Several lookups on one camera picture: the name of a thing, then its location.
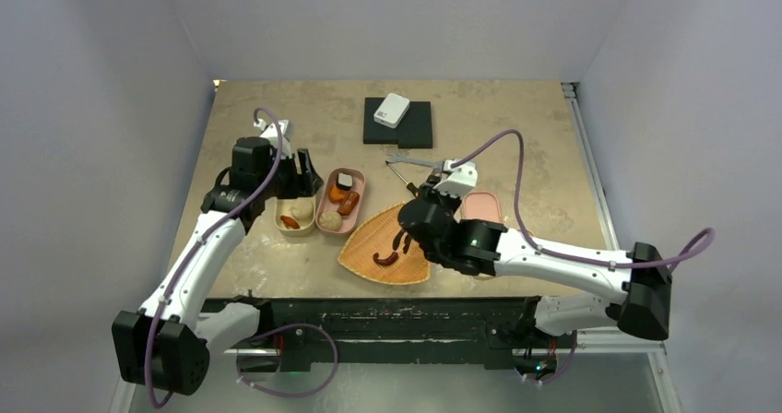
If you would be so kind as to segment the pink lunch box lid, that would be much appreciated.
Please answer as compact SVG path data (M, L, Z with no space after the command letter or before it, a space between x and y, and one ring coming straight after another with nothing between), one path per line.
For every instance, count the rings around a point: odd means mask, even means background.
M462 219L481 219L503 223L501 204L496 195L486 191L472 191L466 194L460 206Z

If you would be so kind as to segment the small red food piece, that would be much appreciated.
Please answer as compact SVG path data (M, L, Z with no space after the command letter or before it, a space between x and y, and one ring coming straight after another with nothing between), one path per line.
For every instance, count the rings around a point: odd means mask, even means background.
M301 228L298 221L293 217L281 215L280 221L287 230L299 230Z

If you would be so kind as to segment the black foam block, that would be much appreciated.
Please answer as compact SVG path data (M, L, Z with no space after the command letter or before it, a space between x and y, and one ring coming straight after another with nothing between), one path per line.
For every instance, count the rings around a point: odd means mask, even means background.
M362 142L365 145L396 145L401 149L432 149L432 104L412 101L396 129L377 123L373 114L383 98L364 99Z

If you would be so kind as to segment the orange fried chicken piece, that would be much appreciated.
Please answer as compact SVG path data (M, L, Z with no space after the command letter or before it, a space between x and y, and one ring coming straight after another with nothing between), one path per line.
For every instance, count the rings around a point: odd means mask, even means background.
M341 204L349 194L349 189L342 189L337 184L333 184L328 191L328 200L333 204Z

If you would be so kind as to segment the dark red round food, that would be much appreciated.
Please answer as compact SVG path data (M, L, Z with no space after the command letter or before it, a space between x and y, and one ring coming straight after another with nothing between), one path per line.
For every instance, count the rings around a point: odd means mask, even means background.
M392 252L382 257L379 253L373 254L373 262L378 266L392 266L399 258L398 252Z

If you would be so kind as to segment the white black sushi piece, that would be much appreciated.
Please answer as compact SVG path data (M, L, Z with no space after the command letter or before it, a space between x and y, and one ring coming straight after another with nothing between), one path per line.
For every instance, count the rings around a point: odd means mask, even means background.
M344 173L344 172L339 172L338 173L338 176L337 176L337 179L336 179L336 182L335 182L335 186L337 188L339 188L341 190L349 191L349 190L352 189L353 185L354 185L353 177L350 174L347 174L347 173Z

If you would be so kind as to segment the beige steamed bun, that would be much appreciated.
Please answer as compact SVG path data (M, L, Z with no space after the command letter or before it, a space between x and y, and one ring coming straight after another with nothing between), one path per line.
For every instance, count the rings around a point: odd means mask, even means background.
M300 224L311 220L313 214L314 205L309 199L297 199L290 206L290 216Z
M325 211L318 217L317 224L321 230L341 232L343 217L337 211Z

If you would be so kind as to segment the beige lunch box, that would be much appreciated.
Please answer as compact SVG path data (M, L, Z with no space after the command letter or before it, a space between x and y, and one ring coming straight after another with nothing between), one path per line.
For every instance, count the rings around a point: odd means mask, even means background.
M278 230L285 236L289 237L302 237L309 234L314 228L315 228L315 222L314 222L314 214L313 218L303 224L300 224L301 228L299 230L287 230L283 224L280 221L281 215L286 215L290 217L290 206L297 200L297 199L309 199L313 205L314 205L314 211L316 208L316 197L314 195L312 196L306 196L306 197L299 197L295 199L279 199L276 203L275 208L275 217L274 222L278 228Z

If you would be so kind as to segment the yellow black screwdriver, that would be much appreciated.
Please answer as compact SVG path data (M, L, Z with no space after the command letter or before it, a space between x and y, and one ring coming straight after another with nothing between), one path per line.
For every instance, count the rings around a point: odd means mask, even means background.
M418 195L418 187L413 183L408 181L399 171L397 168L394 167L394 165L390 161L386 161L385 165L393 172L397 178L399 178L403 184L405 184L405 188L413 195Z

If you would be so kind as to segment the silver wrench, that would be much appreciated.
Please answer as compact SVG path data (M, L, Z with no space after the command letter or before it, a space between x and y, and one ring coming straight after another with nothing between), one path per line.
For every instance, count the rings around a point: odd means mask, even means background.
M444 162L442 160L431 161L425 159L414 159L410 157L401 156L398 153L390 154L385 162L387 164L405 163L405 164L411 164L415 166L427 167L435 172L442 171L444 166Z

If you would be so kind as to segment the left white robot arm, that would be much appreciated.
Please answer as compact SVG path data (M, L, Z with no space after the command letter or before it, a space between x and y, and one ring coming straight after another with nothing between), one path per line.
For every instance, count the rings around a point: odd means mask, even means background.
M270 198L312 197L323 185L306 148L287 140L241 137L205 194L193 233L167 276L133 312L112 325L121 377L144 386L154 407L166 397L191 395L203 383L211 358L245 340L269 344L275 323L251 302L233 301L218 313L199 315L220 271L262 215Z

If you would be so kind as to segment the pink lunch box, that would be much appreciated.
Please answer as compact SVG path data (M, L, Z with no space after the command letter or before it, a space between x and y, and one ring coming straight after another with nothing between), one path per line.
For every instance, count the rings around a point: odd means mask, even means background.
M359 194L357 204L353 207L351 212L347 216L342 216L342 221L338 229L331 229L330 227L323 226L321 223L321 216L328 212L337 212L339 203L332 202L330 196L332 195L332 189L338 184L338 180L344 176L349 176L351 182L351 192ZM361 171L352 168L336 168L328 175L326 183L320 193L320 199L317 209L314 214L314 221L316 227L325 234L328 235L348 235L358 225L359 215L361 213L361 205L363 203L363 196L365 190L366 180Z

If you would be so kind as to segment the black metal tongs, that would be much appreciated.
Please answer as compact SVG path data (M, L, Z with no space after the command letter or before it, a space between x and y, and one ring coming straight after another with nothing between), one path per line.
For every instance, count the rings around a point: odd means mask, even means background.
M393 256L398 259L402 254L407 254L412 242L410 235L401 229L392 241Z

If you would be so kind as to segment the dark red sausage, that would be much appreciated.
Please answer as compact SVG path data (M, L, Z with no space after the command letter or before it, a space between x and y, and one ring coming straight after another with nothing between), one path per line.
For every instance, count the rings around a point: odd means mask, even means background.
M342 216L343 218L349 216L352 213L355 206L358 205L360 201L360 197L361 195L358 192L355 191L347 192L347 194L344 196L344 198L341 200L338 206L337 212L339 213L339 215Z

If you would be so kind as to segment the woven bamboo basket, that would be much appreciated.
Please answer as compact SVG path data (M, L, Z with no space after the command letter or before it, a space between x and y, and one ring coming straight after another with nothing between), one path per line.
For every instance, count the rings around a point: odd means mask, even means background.
M409 252L399 256L393 265L379 266L373 262L374 253L384 257L393 252L392 241L402 229L397 218L403 206L396 204L363 222L341 249L338 263L359 277L384 285L407 286L428 281L430 264L413 240Z

